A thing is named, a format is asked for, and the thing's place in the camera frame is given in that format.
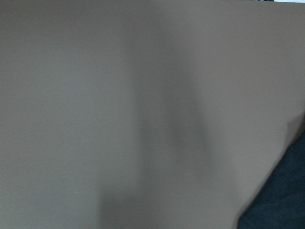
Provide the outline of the black printed t-shirt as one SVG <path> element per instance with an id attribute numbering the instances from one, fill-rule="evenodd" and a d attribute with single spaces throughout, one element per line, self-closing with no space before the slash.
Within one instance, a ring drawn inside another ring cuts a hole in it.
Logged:
<path id="1" fill-rule="evenodd" d="M 305 136 L 285 152 L 256 198 L 238 220 L 239 229 L 305 227 Z"/>

